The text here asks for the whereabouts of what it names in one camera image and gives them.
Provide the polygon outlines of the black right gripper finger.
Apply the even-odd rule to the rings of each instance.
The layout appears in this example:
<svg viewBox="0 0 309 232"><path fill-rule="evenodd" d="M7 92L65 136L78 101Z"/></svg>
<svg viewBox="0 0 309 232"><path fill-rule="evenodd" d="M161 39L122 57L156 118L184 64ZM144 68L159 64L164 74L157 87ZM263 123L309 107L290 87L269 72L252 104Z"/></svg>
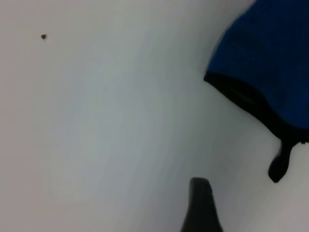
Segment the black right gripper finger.
<svg viewBox="0 0 309 232"><path fill-rule="evenodd" d="M209 181L205 178L191 178L188 209L181 232L222 231Z"/></svg>

